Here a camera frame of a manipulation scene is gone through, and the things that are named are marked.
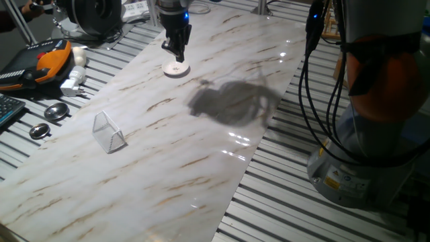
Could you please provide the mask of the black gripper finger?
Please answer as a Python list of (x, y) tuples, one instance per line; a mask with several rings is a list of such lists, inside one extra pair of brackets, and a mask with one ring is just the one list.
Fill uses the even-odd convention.
[(189, 38), (191, 35), (192, 25), (187, 25), (183, 30), (183, 37), (181, 43), (181, 60), (182, 62), (185, 60), (185, 47), (188, 45)]
[(172, 54), (177, 62), (184, 61), (184, 48), (180, 43), (168, 38), (162, 43), (162, 49)]

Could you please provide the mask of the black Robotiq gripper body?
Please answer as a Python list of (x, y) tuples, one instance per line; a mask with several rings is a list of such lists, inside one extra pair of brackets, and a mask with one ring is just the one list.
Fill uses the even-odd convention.
[(161, 25), (166, 30), (166, 39), (182, 43), (183, 30), (189, 24), (188, 10), (180, 12), (161, 12)]

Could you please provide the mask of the person's bare hand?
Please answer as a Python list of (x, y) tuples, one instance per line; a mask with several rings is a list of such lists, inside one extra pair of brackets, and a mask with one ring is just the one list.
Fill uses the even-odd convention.
[(41, 16), (44, 13), (43, 9), (31, 9), (30, 6), (32, 5), (32, 1), (28, 1), (25, 5), (21, 8), (21, 14), (26, 18), (37, 18)]

